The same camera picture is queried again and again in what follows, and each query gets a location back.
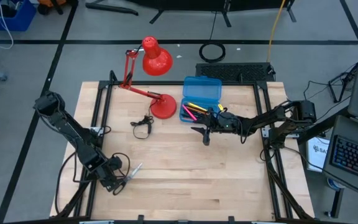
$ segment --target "lamp shade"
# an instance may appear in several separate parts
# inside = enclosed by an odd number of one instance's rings
[[[167,73],[173,60],[169,52],[158,46],[157,39],[148,36],[143,39],[142,46],[145,52],[143,57],[143,70],[148,75],[159,76]]]

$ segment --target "lamp arm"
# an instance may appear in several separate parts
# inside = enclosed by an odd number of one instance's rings
[[[119,86],[120,86],[120,88],[124,88],[126,90],[130,90],[135,93],[138,93],[138,94],[141,94],[141,95],[144,95],[144,96],[156,99],[156,100],[161,100],[161,95],[158,93],[152,93],[149,91],[143,91],[143,90],[139,90],[139,89],[131,87],[132,77],[133,77],[134,70],[135,70],[135,59],[137,58],[138,54],[139,54],[138,51],[127,50],[126,61],[125,61],[124,81]],[[130,59],[132,59],[131,71],[128,73],[128,65],[129,65]]]

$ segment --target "yellow cable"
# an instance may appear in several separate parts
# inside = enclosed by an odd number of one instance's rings
[[[270,62],[270,52],[272,51],[272,41],[273,41],[274,31],[276,29],[278,19],[280,18],[281,11],[283,10],[284,3],[285,3],[285,0],[283,0],[283,2],[281,3],[280,10],[278,11],[278,14],[277,14],[277,17],[276,17],[276,21],[274,21],[272,34],[270,35],[270,40],[268,42],[268,52],[267,52],[267,60],[266,60],[266,62],[268,62],[268,63]]]

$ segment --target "keyboard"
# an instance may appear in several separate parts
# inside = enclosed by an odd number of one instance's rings
[[[358,175],[358,142],[335,136],[331,164]]]

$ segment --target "wooden tabletop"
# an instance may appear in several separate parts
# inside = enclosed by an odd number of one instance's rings
[[[84,82],[81,87],[74,118],[84,127],[91,124],[97,87],[98,82]],[[182,86],[136,87],[173,96],[179,110]],[[268,83],[268,92],[272,106],[286,100],[283,83]],[[265,111],[262,92],[260,95]],[[223,86],[220,102],[236,115],[248,118],[257,115],[251,86]],[[259,159],[260,131],[249,136],[245,144],[241,144],[240,136],[235,134],[213,133],[210,146],[204,146],[202,135],[190,129],[195,125],[181,122],[176,112],[170,119],[156,118],[150,137],[139,140],[133,136],[130,122],[140,121],[149,104],[149,98],[113,87],[107,122],[112,131],[104,137],[103,152],[107,157],[115,152],[127,154],[131,170],[141,162],[143,166],[117,196],[97,184],[92,219],[136,220],[138,215],[144,215],[145,220],[218,221],[227,220],[228,216],[234,216],[236,221],[274,220],[266,165]],[[146,129],[147,126],[139,127],[137,134],[144,135]],[[285,145],[298,149],[294,139],[287,139]],[[65,158],[72,152],[69,144]],[[305,211],[314,216],[300,156],[285,149],[281,153],[289,191]],[[126,170],[127,161],[124,157],[121,159]],[[73,168],[72,159],[60,181],[60,210],[78,188],[78,184],[72,182]],[[278,188],[277,192],[281,216],[285,217]],[[85,214],[87,200],[86,192],[81,214]]]

